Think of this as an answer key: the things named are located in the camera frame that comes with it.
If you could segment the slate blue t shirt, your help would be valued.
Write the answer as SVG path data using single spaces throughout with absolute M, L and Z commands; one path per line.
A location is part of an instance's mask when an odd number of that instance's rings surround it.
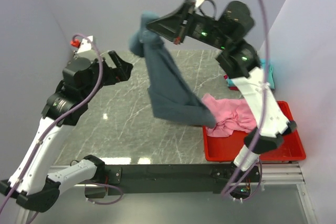
M 153 12 L 143 12 L 140 28 L 129 41 L 129 50 L 145 60 L 154 117 L 172 123 L 214 127 L 215 117 L 188 86 L 164 41 L 146 28 L 158 18 Z

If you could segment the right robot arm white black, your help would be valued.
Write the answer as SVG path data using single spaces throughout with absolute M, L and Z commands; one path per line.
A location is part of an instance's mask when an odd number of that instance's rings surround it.
M 297 128 L 281 111 L 266 83 L 257 51 L 244 40 L 255 22 L 246 4 L 231 1 L 219 19 L 197 14 L 194 0 L 184 0 L 175 11 L 147 23 L 148 30 L 178 45 L 186 36 L 221 50 L 217 62 L 239 89 L 257 126 L 244 138 L 233 163 L 247 171 L 260 155 L 277 149 L 283 137 Z

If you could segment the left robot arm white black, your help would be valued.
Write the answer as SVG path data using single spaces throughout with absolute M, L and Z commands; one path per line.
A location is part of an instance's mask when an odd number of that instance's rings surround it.
M 74 185 L 90 180 L 106 183 L 105 163 L 87 155 L 78 163 L 50 173 L 64 140 L 87 111 L 88 102 L 104 86 L 131 77 L 133 64 L 109 51 L 115 67 L 104 59 L 75 57 L 62 71 L 62 80 L 46 102 L 34 140 L 16 172 L 1 180 L 1 194 L 14 198 L 24 209 L 46 212 L 58 197 Z

